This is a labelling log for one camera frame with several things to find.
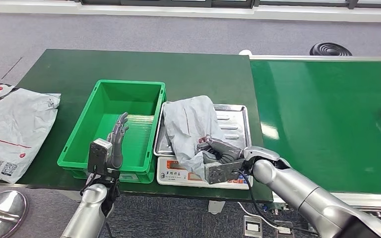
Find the red stripe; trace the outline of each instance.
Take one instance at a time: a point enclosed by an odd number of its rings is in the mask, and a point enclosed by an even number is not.
[[[6,144],[10,144],[10,145],[15,145],[15,146],[21,146],[21,147],[24,147],[24,148],[27,148],[27,149],[30,149],[30,148],[31,148],[31,147],[29,147],[29,146],[18,145],[18,144],[14,144],[14,143],[11,143],[11,142],[8,142],[8,141],[4,141],[4,140],[0,140],[0,142],[2,142],[2,143],[6,143]]]

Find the round metal base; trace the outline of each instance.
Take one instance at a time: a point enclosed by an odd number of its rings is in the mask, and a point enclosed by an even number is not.
[[[25,220],[27,198],[18,191],[0,193],[0,238],[11,236]]]

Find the black round object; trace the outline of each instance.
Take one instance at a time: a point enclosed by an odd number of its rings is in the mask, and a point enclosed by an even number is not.
[[[352,56],[351,52],[339,44],[317,43],[310,49],[311,56]]]

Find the green table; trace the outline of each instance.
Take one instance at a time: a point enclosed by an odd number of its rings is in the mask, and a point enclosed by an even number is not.
[[[264,145],[332,192],[381,194],[381,59],[251,57]]]
[[[246,105],[253,145],[262,134],[248,57],[230,55],[46,50],[18,84],[41,93],[62,93],[55,124],[18,184],[31,188],[79,190],[84,180],[58,167],[61,153],[81,111],[99,79],[161,81],[167,99],[207,95],[216,104]],[[250,200],[247,190],[121,183],[123,193],[211,200]],[[271,201],[271,191],[254,182],[255,197]]]

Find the white cable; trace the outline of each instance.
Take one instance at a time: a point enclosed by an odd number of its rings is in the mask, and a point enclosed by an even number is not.
[[[273,228],[275,228],[275,229],[277,229],[277,230],[279,230],[279,231],[281,230],[280,228],[278,228],[278,227],[272,225],[271,223],[269,223],[265,218],[263,218],[263,217],[261,217],[261,216],[259,216],[259,215],[255,215],[255,214],[249,213],[248,211],[246,211],[245,208],[243,207],[243,205],[242,205],[240,202],[237,202],[237,203],[240,205],[240,207],[243,209],[243,211],[244,211],[246,214],[248,214],[249,216],[252,216],[252,217],[259,217],[259,218],[261,218],[265,223],[267,223],[269,226],[271,226],[271,227],[273,227]]]

